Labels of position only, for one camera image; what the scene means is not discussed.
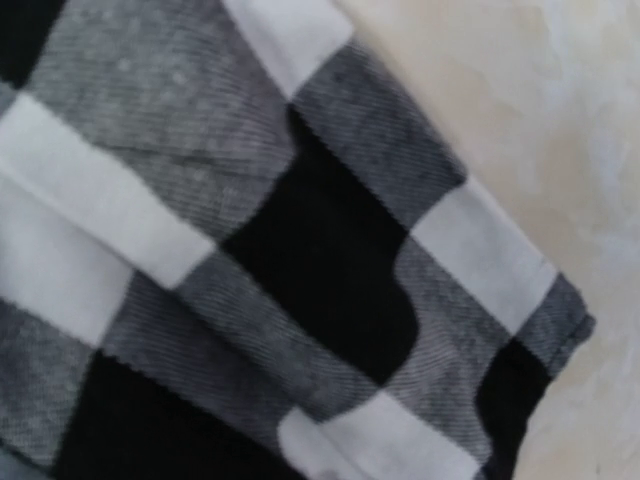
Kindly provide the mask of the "black white plaid shirt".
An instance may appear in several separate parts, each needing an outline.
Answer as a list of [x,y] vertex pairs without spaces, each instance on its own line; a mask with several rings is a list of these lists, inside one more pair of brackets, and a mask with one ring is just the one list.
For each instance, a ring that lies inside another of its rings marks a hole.
[[2,3],[3,478],[509,479],[594,325],[334,3]]

